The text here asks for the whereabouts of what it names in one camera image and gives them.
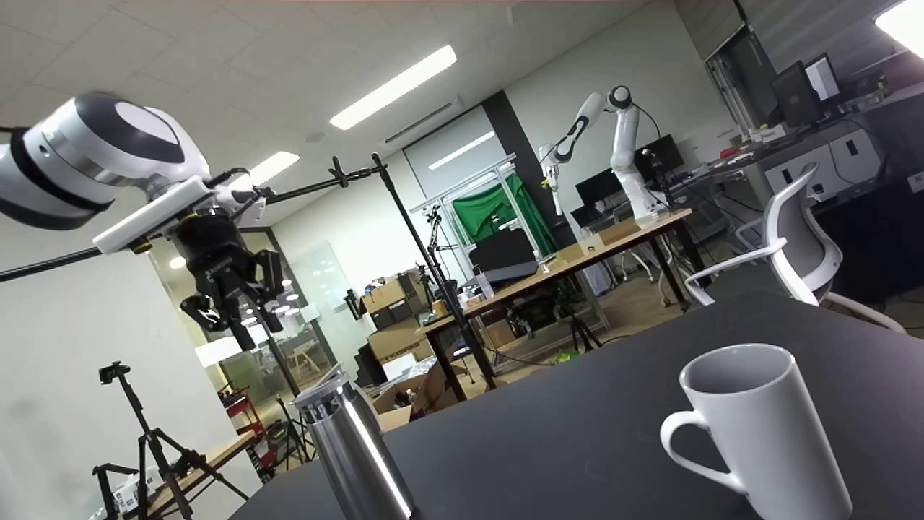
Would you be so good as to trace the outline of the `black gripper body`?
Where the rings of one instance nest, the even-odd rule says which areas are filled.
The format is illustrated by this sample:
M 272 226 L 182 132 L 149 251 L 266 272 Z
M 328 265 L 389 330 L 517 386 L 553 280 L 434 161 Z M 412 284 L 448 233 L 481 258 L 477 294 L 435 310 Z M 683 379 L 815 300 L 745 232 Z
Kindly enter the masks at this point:
M 205 333 L 239 333 L 239 300 L 247 298 L 259 319 L 281 330 L 266 304 L 282 291 L 278 251 L 250 251 L 229 215 L 194 215 L 175 228 L 175 251 L 194 274 L 195 291 L 180 304 Z

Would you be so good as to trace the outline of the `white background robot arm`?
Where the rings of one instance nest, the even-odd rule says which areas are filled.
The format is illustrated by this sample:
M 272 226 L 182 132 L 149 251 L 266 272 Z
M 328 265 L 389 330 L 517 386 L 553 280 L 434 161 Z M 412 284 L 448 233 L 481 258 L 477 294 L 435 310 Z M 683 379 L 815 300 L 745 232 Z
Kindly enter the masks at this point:
M 553 215 L 562 215 L 556 194 L 561 167 L 575 157 L 578 142 L 603 112 L 614 115 L 610 171 L 630 199 L 633 219 L 653 222 L 659 202 L 636 167 L 639 105 L 627 83 L 614 83 L 610 95 L 590 92 L 566 132 L 539 150 L 542 187 L 551 194 Z

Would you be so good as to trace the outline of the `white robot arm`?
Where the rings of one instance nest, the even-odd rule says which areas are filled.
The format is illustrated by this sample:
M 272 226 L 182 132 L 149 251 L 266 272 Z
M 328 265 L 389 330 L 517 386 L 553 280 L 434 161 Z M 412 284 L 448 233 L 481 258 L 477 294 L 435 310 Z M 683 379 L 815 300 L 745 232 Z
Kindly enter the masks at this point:
M 165 236 L 185 258 L 195 291 L 180 310 L 203 333 L 229 330 L 243 350 L 255 347 L 246 313 L 281 333 L 272 300 L 282 294 L 278 251 L 250 251 L 237 222 L 263 210 L 269 194 L 239 167 L 210 174 L 188 131 L 165 111 L 107 89 L 63 100 L 32 128 L 5 128 L 0 145 L 0 210 L 51 232 L 87 226 L 132 184 L 146 202 L 91 245 L 37 265 L 5 272 L 5 280 L 109 251 L 141 251 Z

